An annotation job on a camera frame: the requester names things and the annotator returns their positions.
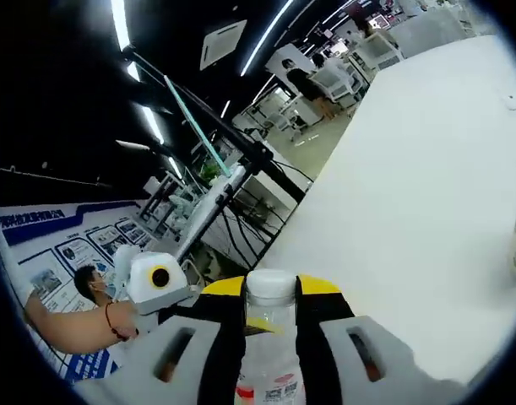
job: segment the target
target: person in black shirt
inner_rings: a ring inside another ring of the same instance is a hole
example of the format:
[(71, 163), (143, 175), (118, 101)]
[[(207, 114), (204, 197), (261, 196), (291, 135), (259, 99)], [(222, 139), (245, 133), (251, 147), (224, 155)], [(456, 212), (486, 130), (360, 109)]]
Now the person in black shirt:
[(308, 78), (308, 73), (295, 67), (295, 63), (291, 59), (284, 59), (282, 66), (287, 70), (286, 77), (297, 87), (297, 90), (309, 99), (323, 113), (326, 119), (332, 120), (334, 114), (327, 104), (325, 93)]

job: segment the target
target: white table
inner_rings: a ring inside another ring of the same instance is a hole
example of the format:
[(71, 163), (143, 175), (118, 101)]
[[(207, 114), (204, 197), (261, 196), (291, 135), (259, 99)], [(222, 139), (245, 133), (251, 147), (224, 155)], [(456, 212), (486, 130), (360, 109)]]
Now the white table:
[(490, 36), (380, 72), (260, 267), (331, 280), (429, 375), (469, 382), (516, 325), (515, 91)]

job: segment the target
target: black pole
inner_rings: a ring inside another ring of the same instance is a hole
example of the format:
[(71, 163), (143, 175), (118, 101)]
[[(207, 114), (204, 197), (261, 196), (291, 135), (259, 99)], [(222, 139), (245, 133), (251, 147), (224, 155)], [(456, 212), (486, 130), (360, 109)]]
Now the black pole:
[(249, 143), (237, 130), (227, 125), (222, 119), (216, 115), (201, 99), (193, 94), (190, 90), (185, 89), (178, 84), (173, 85), (182, 94), (186, 95), (190, 100), (196, 103), (210, 118), (212, 118), (220, 127), (225, 130), (223, 134), (230, 140), (233, 145), (239, 149), (247, 159), (257, 168), (253, 174), (259, 173), (260, 169), (271, 178), (272, 181), (282, 187), (295, 201), (301, 202), (305, 197), (305, 192), (301, 190), (284, 172), (282, 172), (276, 165), (274, 165), (272, 158), (273, 153), (261, 142)]

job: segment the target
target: ceiling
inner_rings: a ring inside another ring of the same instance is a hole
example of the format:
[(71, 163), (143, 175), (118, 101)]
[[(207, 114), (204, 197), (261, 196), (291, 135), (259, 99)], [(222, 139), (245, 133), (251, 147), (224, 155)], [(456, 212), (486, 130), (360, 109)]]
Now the ceiling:
[[(276, 48), (288, 42), (301, 44), (320, 19), (345, 3), (294, 0), (241, 77), (250, 53), (286, 1), (126, 0), (125, 10), (130, 40), (138, 52), (219, 114), (230, 100), (225, 118), (231, 120), (269, 79), (263, 65), (297, 15), (307, 8)], [(5, 88), (0, 168), (13, 165), (20, 172), (101, 181), (122, 194), (137, 193), (159, 170), (160, 161), (151, 153), (128, 151), (114, 141), (150, 141), (146, 122), (129, 100), (149, 100), (155, 90), (135, 88), (137, 84), (122, 70), (110, 0), (58, 1), (50, 9), (41, 9), (37, 3), (13, 7), (1, 28), (6, 53), (0, 61), (0, 83)], [(247, 24), (235, 51), (200, 71), (204, 37), (244, 19)], [(335, 16), (328, 26), (338, 20)], [(162, 91), (157, 88), (153, 98), (163, 101)], [(166, 145), (183, 155), (183, 149), (195, 143), (195, 135), (181, 127), (178, 111), (161, 117)], [(9, 181), (8, 174), (4, 179)], [(7, 187), (7, 198), (0, 197), (0, 204), (54, 203), (68, 197), (59, 195), (56, 187), (38, 187), (32, 194), (24, 192), (26, 186)], [(98, 198), (106, 198), (105, 193)]]

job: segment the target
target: bottle label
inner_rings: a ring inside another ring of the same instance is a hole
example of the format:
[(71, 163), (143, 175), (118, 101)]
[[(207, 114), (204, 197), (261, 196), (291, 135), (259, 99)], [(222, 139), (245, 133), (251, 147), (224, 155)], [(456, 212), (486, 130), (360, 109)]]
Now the bottle label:
[(256, 404), (267, 405), (299, 405), (305, 403), (300, 368), (271, 379), (270, 383), (262, 387), (254, 387)]

